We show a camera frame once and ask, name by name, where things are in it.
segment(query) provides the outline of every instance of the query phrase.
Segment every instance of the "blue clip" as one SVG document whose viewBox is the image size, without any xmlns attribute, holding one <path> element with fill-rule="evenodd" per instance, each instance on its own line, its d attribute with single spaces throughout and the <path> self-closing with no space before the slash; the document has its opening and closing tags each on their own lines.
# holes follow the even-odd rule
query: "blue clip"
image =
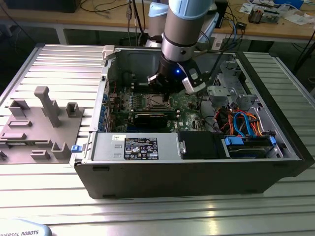
<svg viewBox="0 0 315 236">
<path fill-rule="evenodd" d="M 273 137 L 273 136 L 270 136 L 270 142 L 271 142 L 272 146 L 275 146 L 277 144 L 277 141 L 276 141 L 275 137 Z"/>
<path fill-rule="evenodd" d="M 104 94 L 103 96 L 103 102 L 107 102 L 108 101 L 108 96 L 106 94 Z"/>
<path fill-rule="evenodd" d="M 79 153 L 79 152 L 82 152 L 82 146 L 72 145 L 71 153 Z"/>
<path fill-rule="evenodd" d="M 242 137 L 237 137 L 237 136 L 227 136 L 225 139 L 225 144 L 227 146 L 229 145 L 244 145 L 244 141 Z"/>
</svg>

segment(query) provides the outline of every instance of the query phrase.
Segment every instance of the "power supply label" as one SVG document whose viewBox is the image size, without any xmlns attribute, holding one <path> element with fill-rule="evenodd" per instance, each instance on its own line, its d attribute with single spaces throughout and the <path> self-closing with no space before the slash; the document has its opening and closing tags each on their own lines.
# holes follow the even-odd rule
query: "power supply label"
<svg viewBox="0 0 315 236">
<path fill-rule="evenodd" d="M 125 160 L 158 160 L 157 138 L 125 138 Z"/>
</svg>

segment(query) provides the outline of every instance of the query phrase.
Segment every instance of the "motherboard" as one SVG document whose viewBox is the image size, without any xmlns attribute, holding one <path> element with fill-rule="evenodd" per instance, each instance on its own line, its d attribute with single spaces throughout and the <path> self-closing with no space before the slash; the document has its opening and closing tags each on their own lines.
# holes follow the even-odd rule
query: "motherboard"
<svg viewBox="0 0 315 236">
<path fill-rule="evenodd" d="M 112 132 L 203 131 L 196 95 L 182 91 L 163 101 L 162 94 L 121 88 L 110 95 Z"/>
</svg>

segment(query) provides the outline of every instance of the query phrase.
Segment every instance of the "white cable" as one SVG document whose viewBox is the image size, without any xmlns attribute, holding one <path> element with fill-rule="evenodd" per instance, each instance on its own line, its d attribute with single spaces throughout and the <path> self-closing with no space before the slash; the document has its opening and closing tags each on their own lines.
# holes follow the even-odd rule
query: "white cable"
<svg viewBox="0 0 315 236">
<path fill-rule="evenodd" d="M 315 77 L 309 77 L 308 80 L 311 84 L 315 84 Z"/>
<path fill-rule="evenodd" d="M 18 52 L 16 51 L 16 43 L 18 42 L 18 38 L 19 38 L 19 34 L 20 34 L 21 30 L 22 29 L 20 28 L 19 32 L 16 34 L 16 39 L 15 39 L 15 42 L 14 42 L 14 51 L 15 51 L 16 54 L 18 54 Z"/>
<path fill-rule="evenodd" d="M 100 9 L 97 8 L 97 6 L 96 6 L 94 0 L 92 0 L 92 4 L 93 4 L 93 9 L 96 11 L 95 13 L 96 13 L 97 15 L 104 16 L 104 17 L 106 17 L 106 18 L 110 18 L 109 12 L 107 12 L 107 11 L 98 12 L 98 11 L 100 11 Z"/>
<path fill-rule="evenodd" d="M 295 6 L 293 6 L 293 5 L 291 5 L 291 4 L 283 4 L 283 5 L 287 5 L 287 6 L 290 6 L 290 7 L 292 7 L 292 8 L 294 8 L 294 9 L 296 9 L 296 10 L 299 10 L 299 9 L 297 9 Z"/>
</svg>

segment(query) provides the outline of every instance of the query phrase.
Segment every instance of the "green circuit board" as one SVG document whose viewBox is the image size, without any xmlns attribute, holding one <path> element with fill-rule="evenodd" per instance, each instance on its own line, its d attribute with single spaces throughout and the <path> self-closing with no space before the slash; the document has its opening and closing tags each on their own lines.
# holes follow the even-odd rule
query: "green circuit board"
<svg viewBox="0 0 315 236">
<path fill-rule="evenodd" d="M 204 121 L 197 109 L 197 97 L 187 95 L 184 91 L 171 95 L 168 102 L 163 102 L 160 94 L 133 93 L 131 89 L 125 88 L 118 93 L 115 103 L 112 111 L 113 132 L 144 131 L 139 130 L 133 124 L 136 114 L 166 115 L 168 117 L 167 126 L 159 129 L 159 132 L 205 130 Z"/>
</svg>

